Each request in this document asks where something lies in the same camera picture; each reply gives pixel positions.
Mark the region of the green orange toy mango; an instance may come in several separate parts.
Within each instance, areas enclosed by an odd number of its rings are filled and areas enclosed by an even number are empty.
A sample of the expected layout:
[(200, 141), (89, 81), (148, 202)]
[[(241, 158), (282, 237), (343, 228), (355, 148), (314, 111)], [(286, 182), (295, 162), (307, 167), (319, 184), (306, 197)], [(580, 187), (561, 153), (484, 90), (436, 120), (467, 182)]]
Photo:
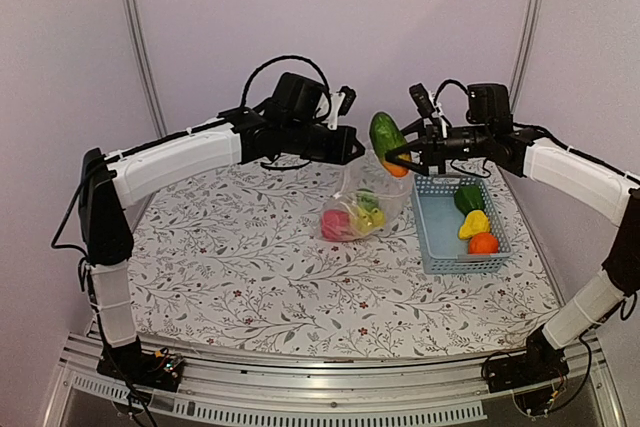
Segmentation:
[(409, 170), (386, 160), (386, 154), (407, 144), (393, 118), (386, 112), (377, 112), (369, 126), (371, 146), (382, 167), (393, 177), (403, 178)]

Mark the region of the green toy watermelon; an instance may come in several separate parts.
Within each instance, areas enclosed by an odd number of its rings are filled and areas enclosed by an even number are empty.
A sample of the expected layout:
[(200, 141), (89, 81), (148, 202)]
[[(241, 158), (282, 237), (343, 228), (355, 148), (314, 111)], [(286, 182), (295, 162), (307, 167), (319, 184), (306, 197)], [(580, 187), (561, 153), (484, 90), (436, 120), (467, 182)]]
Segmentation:
[(356, 192), (356, 203), (365, 211), (372, 211), (380, 207), (378, 197), (367, 189), (360, 189)]

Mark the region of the clear zip top bag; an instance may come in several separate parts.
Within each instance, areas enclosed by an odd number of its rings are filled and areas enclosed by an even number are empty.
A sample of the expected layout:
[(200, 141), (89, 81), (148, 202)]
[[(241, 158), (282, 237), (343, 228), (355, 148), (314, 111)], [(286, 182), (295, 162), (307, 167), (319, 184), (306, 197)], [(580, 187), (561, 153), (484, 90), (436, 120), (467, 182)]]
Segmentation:
[(317, 234), (330, 242), (352, 242), (388, 234), (413, 189), (413, 174), (392, 175), (372, 150), (349, 163), (335, 193), (319, 214)]

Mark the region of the yellow toy banana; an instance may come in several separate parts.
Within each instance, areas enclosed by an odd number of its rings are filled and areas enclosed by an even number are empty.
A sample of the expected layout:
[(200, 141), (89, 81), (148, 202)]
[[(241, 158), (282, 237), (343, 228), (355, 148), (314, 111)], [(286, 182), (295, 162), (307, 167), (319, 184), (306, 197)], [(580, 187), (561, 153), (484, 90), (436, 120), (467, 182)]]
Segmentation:
[(351, 231), (357, 237), (365, 237), (386, 225), (386, 216), (379, 208), (367, 211), (355, 206), (349, 216)]

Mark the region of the red toy apple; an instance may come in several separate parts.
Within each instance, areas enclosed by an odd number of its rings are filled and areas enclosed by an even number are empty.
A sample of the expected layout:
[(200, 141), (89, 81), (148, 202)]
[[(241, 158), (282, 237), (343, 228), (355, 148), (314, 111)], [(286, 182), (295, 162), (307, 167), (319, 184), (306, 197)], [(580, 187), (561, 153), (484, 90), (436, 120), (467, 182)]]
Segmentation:
[(351, 216), (342, 210), (327, 210), (322, 214), (320, 230), (325, 240), (346, 242), (354, 238)]

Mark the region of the light blue plastic basket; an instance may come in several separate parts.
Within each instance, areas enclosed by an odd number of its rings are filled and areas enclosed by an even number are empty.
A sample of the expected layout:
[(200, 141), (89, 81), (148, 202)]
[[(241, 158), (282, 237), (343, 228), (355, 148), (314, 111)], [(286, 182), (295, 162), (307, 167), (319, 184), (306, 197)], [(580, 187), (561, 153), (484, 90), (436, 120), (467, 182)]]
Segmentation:
[[(463, 187), (482, 199), (480, 205), (488, 217), (490, 233), (498, 242), (497, 252), (471, 254), (469, 241), (459, 237), (467, 215), (456, 206), (455, 194)], [(512, 257), (513, 249), (485, 180), (462, 175), (417, 175), (411, 202), (425, 273), (493, 273)]]

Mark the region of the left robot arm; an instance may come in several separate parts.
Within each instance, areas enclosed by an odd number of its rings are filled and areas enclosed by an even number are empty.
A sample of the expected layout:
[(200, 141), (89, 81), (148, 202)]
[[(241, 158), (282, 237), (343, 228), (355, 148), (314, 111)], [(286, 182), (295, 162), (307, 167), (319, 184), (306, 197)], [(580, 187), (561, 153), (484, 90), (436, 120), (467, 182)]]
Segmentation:
[(355, 128), (340, 124), (354, 89), (286, 72), (255, 107), (240, 104), (194, 127), (110, 154), (84, 155), (78, 197), (81, 236), (89, 264), (89, 291), (111, 366), (128, 381), (148, 373), (139, 352), (129, 262), (135, 237), (128, 208), (210, 171), (281, 155), (306, 163), (343, 166), (361, 157)]

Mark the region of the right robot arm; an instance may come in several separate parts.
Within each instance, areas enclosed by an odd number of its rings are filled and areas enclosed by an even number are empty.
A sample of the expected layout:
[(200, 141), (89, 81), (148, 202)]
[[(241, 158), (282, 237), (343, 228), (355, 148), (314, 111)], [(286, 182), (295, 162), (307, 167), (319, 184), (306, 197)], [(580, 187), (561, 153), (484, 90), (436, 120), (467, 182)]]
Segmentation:
[(551, 186), (607, 218), (617, 234), (602, 268), (541, 328), (529, 335), (517, 374), (537, 383), (560, 351), (639, 290), (639, 181), (558, 140), (541, 126), (517, 123), (501, 84), (463, 86), (467, 123), (452, 127), (438, 106), (439, 94), (410, 87), (420, 118), (404, 128), (416, 139), (385, 158), (415, 173), (442, 170), (450, 160), (484, 158), (518, 177)]

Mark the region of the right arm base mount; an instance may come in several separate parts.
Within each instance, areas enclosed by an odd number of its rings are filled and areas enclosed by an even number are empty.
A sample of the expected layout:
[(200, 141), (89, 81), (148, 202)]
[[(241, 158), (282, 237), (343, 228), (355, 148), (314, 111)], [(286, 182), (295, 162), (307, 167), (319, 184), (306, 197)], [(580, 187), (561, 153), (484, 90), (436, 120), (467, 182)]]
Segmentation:
[(510, 392), (515, 407), (527, 417), (547, 416), (565, 392), (569, 366), (564, 353), (527, 347), (523, 353), (499, 351), (481, 366), (490, 393)]

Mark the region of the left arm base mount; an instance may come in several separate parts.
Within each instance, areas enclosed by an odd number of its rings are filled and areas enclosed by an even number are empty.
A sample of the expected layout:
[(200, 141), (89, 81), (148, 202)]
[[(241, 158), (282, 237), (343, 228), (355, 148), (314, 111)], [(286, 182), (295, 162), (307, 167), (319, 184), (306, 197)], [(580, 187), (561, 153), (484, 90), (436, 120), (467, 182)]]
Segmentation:
[(137, 339), (124, 347), (114, 348), (105, 344), (97, 372), (134, 386), (177, 392), (184, 367), (182, 355), (172, 354), (167, 348), (153, 353), (144, 352)]

